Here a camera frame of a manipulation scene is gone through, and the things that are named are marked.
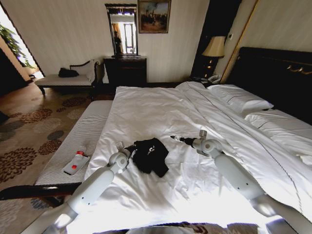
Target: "telephone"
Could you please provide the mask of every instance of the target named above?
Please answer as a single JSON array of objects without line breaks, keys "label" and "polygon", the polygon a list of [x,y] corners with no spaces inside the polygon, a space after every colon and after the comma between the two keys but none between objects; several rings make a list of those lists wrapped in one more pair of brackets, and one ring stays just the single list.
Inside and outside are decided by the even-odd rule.
[{"label": "telephone", "polygon": [[214,75],[208,78],[208,81],[210,81],[212,84],[219,84],[220,80],[221,80],[220,75]]}]

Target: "patterned carpet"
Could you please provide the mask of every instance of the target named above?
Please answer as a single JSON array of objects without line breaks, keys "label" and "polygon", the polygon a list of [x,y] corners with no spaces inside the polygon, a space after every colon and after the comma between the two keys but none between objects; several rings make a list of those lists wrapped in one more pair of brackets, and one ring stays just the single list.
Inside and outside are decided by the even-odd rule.
[{"label": "patterned carpet", "polygon": [[[85,90],[46,89],[44,97],[34,83],[0,97],[0,110],[10,117],[0,125],[0,190],[34,184],[90,102]],[[0,234],[20,233],[47,209],[50,207],[36,198],[0,201]],[[232,224],[227,229],[210,224],[179,226],[204,234],[257,233],[255,225],[247,224]]]}]

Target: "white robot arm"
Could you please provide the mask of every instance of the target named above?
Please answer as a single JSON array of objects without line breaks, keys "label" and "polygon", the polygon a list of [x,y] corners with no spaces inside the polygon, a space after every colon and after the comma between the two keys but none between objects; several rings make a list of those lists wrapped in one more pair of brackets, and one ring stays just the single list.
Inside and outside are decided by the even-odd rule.
[{"label": "white robot arm", "polygon": [[258,182],[233,157],[222,152],[220,142],[206,139],[207,132],[200,130],[200,138],[182,138],[172,136],[173,139],[185,142],[206,157],[214,159],[220,173],[249,200],[254,209],[264,216],[280,215],[299,234],[312,232],[312,223],[293,207],[284,205],[269,195],[260,187]]},{"label": "white robot arm", "polygon": [[106,167],[98,168],[88,177],[64,204],[44,212],[22,234],[58,234],[71,223],[78,214],[87,210],[112,183],[116,173],[122,173],[135,146],[124,148],[117,143],[118,152],[113,154]]}]

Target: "dark headboard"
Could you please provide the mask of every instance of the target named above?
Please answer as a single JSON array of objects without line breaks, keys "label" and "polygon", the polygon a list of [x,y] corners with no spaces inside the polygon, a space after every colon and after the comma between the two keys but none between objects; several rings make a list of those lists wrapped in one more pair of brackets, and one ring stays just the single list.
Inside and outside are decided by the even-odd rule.
[{"label": "dark headboard", "polygon": [[312,52],[242,47],[226,83],[312,124]]}]

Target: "white duvet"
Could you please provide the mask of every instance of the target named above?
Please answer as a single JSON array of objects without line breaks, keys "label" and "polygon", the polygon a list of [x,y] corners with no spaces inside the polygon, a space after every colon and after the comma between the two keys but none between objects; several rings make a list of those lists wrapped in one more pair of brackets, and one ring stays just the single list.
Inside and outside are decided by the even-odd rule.
[{"label": "white duvet", "polygon": [[220,104],[200,84],[175,89],[118,87],[85,178],[105,166],[115,142],[158,138],[168,149],[163,178],[141,173],[132,160],[126,171],[67,228],[97,233],[172,222],[261,223],[258,214],[223,178],[214,162],[170,135],[198,137],[200,129],[219,140],[276,200],[312,220],[312,171],[259,130]]}]

